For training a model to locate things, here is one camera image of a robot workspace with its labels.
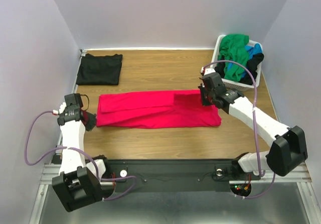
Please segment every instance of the wooden table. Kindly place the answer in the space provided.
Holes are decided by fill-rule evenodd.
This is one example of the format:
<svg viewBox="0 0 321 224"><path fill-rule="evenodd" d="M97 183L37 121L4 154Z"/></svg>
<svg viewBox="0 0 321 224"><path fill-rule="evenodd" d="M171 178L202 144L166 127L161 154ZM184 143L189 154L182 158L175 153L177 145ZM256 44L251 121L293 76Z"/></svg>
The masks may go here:
<svg viewBox="0 0 321 224"><path fill-rule="evenodd" d="M94 56L123 54L119 86L79 86L90 98L88 111L97 113L101 94L131 91L197 89L201 67L212 59L212 50L191 51L88 51ZM252 101L254 91L245 95ZM275 118L263 76L257 106ZM102 127L86 132L85 151L109 159L234 158L255 152L253 131L238 119L219 111L217 128L127 129ZM260 151L268 150L260 138Z"/></svg>

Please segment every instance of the lavender wall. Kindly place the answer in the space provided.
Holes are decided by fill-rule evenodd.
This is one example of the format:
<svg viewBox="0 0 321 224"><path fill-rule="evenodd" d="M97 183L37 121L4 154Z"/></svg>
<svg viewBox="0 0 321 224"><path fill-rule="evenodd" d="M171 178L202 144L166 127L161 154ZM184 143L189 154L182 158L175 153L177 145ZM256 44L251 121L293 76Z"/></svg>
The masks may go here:
<svg viewBox="0 0 321 224"><path fill-rule="evenodd" d="M29 223L43 163L24 163L24 140L34 116L70 93L79 48L54 0L0 0L0 15L0 223ZM56 145L58 130L53 116L39 120L31 161Z"/></svg>
<svg viewBox="0 0 321 224"><path fill-rule="evenodd" d="M304 129L306 162L321 203L321 0L287 0L263 47L264 77L280 120Z"/></svg>
<svg viewBox="0 0 321 224"><path fill-rule="evenodd" d="M81 48L214 47L222 33L262 42L286 0L55 0Z"/></svg>

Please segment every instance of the aluminum frame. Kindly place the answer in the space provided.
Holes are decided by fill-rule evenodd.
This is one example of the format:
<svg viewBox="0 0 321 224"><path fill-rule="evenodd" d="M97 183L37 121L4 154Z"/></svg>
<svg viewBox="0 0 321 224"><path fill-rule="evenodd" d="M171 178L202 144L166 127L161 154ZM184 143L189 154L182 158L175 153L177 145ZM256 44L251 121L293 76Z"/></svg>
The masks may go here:
<svg viewBox="0 0 321 224"><path fill-rule="evenodd" d="M87 50L80 50L81 56L79 60L79 65L81 63L81 57L85 56ZM71 93L75 93L77 91L78 85L76 85L76 79L74 82L74 87ZM57 146L62 143L62 135L60 133ZM53 177L57 176L59 173L60 165L56 164L45 164L43 168L43 173L41 175L40 186L36 195L36 200L34 204L34 208L31 214L29 224L39 224L40 218L42 214L42 210L44 208L47 192L49 185L51 185L51 180ZM261 180L252 181L253 183L266 183L271 182L273 173L272 171L267 171L265 176L261 178ZM277 176L275 178L275 182L296 182L299 188L299 192L304 204L304 208L306 214L308 216L309 222L311 224L320 224L321 223L321 210L320 206L317 202L312 184L311 177L309 175L308 169L305 163L302 163L298 167L296 167L293 171L291 171L287 176L280 177ZM240 181L230 181L230 184L242 183ZM112 182L104 182L104 185L111 185Z"/></svg>

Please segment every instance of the laundry basket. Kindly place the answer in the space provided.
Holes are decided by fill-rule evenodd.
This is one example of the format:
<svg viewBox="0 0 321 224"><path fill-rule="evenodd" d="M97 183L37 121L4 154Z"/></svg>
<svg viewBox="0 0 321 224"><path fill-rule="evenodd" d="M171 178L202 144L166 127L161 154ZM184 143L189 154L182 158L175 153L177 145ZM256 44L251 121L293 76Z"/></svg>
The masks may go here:
<svg viewBox="0 0 321 224"><path fill-rule="evenodd" d="M212 57L212 62L215 62L217 61L217 57L218 55L220 54L220 44L221 44L221 41L223 39L223 37L225 37L226 35L220 35L218 38L217 38L217 41L216 41L216 45L215 45L215 50L214 50L214 54L213 54L213 57ZM252 40L249 41L249 43L247 44L248 46L251 46L251 47L254 47L254 45L258 43L258 42L254 42ZM217 64L212 64L210 67L214 68ZM260 77L261 77L261 65L262 65L262 62L260 62L259 65L257 65L257 77L255 79L255 85L256 87L259 86L260 84ZM231 81L231 80L227 80L227 79L222 79L222 81L224 82L225 86L227 88L235 88L239 91L247 91L251 88L254 88L253 85L247 85L247 84L244 84L244 83L240 83L240 82L234 82L234 81Z"/></svg>

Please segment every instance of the red cloth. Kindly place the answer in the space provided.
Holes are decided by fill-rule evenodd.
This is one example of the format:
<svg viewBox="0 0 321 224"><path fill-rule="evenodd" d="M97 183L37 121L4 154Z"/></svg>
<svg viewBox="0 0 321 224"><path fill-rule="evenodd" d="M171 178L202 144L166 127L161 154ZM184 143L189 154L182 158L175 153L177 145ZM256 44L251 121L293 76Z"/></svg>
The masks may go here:
<svg viewBox="0 0 321 224"><path fill-rule="evenodd" d="M99 97L97 126L140 129L219 126L218 109L199 90L146 91Z"/></svg>

